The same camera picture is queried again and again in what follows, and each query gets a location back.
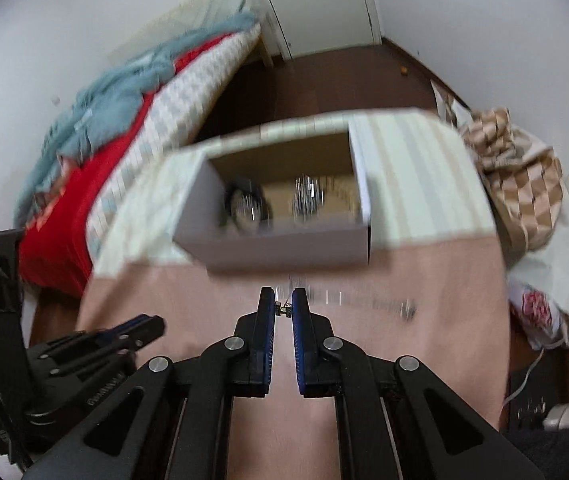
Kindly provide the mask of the checkered bed sheet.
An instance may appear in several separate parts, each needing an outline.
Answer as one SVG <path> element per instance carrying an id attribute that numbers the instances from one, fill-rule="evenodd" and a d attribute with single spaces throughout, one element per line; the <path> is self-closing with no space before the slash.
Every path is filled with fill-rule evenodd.
<path id="1" fill-rule="evenodd" d="M 220 38 L 178 70 L 158 92 L 132 144 L 117 162 L 92 204 L 86 221 L 86 245 L 91 262 L 118 208 L 142 170 L 164 154 L 191 143 L 232 76 L 260 43 L 262 25 Z"/>

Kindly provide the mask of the teal blue quilt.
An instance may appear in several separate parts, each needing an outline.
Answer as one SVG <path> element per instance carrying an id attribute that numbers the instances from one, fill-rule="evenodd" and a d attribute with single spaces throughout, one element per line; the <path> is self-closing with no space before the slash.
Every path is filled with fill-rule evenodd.
<path id="1" fill-rule="evenodd" d="M 106 70 L 78 91 L 72 106 L 51 124 L 35 165 L 16 199 L 12 224 L 22 228 L 36 214 L 36 195 L 51 190 L 61 175 L 59 159 L 80 165 L 132 126 L 143 98 L 176 74 L 179 56 L 216 37 L 244 32 L 257 15 L 241 11 L 217 24 L 191 29 Z"/>

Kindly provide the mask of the pink striped table cloth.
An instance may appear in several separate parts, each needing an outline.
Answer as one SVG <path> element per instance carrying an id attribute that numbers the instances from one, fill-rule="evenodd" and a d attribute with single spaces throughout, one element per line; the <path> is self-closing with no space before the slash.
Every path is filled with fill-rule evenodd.
<path id="1" fill-rule="evenodd" d="M 208 273 L 173 241 L 201 160 L 353 127 L 372 200 L 366 266 Z M 497 425 L 509 368 L 505 267 L 493 215 L 454 128 L 425 110 L 332 113 L 271 122 L 164 154 L 118 208 L 79 308 L 82 330 L 157 314 L 165 335 L 141 353 L 196 356 L 228 336 L 260 289 L 306 289 L 334 333 L 385 360 L 416 356 Z"/>

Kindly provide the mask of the black smart band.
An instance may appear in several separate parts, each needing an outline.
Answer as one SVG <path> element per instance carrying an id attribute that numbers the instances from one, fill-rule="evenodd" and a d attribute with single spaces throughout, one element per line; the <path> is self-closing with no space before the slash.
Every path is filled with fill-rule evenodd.
<path id="1" fill-rule="evenodd" d="M 271 227 L 271 206 L 255 180 L 236 177 L 225 188 L 219 226 L 233 226 L 240 234 L 254 235 Z"/>

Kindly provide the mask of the red blanket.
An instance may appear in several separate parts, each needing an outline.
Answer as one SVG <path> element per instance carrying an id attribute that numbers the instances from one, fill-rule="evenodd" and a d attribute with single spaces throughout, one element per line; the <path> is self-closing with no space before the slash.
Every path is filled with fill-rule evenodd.
<path id="1" fill-rule="evenodd" d="M 208 40 L 179 56 L 175 61 L 175 76 L 197 54 L 228 35 Z M 19 274 L 28 284 L 52 288 L 73 298 L 83 296 L 94 268 L 86 245 L 89 211 L 103 183 L 135 139 L 153 99 L 164 86 L 143 98 L 126 133 L 99 148 L 86 162 L 78 165 L 69 158 L 59 159 L 60 177 L 53 181 L 49 192 L 36 195 L 36 214 L 21 228 L 24 235 L 18 249 Z"/>

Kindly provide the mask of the white plastic bag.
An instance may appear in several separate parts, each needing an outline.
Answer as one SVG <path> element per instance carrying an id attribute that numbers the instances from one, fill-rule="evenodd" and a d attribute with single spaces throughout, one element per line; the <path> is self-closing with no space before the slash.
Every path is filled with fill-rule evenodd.
<path id="1" fill-rule="evenodd" d="M 537 250 L 511 252 L 496 214 L 507 262 L 508 297 L 531 346 L 569 347 L 569 192 L 563 182 L 559 218 L 549 242 Z"/>

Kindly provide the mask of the white door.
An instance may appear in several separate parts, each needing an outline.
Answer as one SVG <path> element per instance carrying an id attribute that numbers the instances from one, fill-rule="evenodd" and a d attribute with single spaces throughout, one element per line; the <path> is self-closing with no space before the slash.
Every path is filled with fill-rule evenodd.
<path id="1" fill-rule="evenodd" d="M 375 0 L 265 0 L 283 58 L 380 44 Z"/>

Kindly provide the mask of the white cardboard box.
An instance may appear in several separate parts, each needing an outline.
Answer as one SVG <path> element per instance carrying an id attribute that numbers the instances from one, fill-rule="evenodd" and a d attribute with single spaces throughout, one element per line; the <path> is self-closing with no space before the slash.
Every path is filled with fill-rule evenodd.
<path id="1" fill-rule="evenodd" d="M 254 235 L 219 226 L 227 184 L 255 180 L 271 227 Z M 371 200 L 357 133 L 348 126 L 207 155 L 178 214 L 175 244 L 214 273 L 364 266 Z"/>

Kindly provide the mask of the brown checkered cloth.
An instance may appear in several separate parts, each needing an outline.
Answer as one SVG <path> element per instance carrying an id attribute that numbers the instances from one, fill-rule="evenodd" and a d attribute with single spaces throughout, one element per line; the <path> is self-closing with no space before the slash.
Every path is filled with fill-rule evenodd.
<path id="1" fill-rule="evenodd" d="M 514 125 L 502 107 L 473 113 L 459 132 L 511 252 L 545 246 L 563 200 L 562 166 L 553 147 Z"/>

